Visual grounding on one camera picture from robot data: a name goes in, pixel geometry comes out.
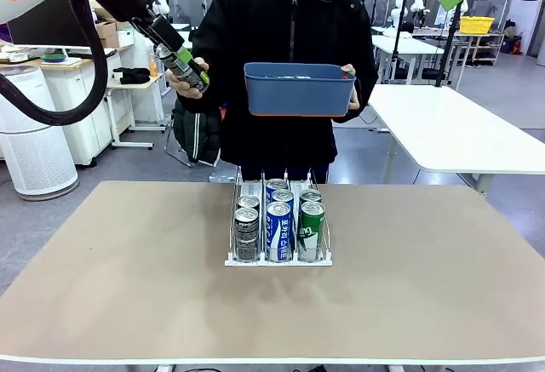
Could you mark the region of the person's right hand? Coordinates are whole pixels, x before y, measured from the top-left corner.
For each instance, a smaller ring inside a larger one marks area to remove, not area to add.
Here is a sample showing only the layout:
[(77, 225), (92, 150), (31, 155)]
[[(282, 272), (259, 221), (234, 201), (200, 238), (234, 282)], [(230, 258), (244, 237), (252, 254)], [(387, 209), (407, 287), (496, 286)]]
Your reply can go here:
[[(209, 64), (202, 57), (197, 57), (194, 60), (203, 71), (207, 72), (209, 70)], [(198, 89), (192, 88), (188, 83), (181, 81), (170, 69), (166, 71), (165, 76), (170, 87), (177, 94), (190, 99), (200, 99), (203, 96)]]

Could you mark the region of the person's left hand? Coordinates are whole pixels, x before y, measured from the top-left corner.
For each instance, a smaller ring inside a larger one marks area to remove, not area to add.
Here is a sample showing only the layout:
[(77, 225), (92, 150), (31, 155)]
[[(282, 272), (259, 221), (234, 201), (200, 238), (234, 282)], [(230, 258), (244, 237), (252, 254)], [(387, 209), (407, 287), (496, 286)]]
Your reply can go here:
[[(355, 68), (353, 67), (352, 64), (344, 65), (341, 69), (345, 73), (356, 76), (356, 71), (355, 71)], [(359, 108), (358, 94), (357, 94), (357, 90), (356, 90), (356, 85), (353, 85), (350, 101), (349, 101), (349, 104), (348, 104), (348, 110), (349, 111), (355, 111), (358, 108)]]

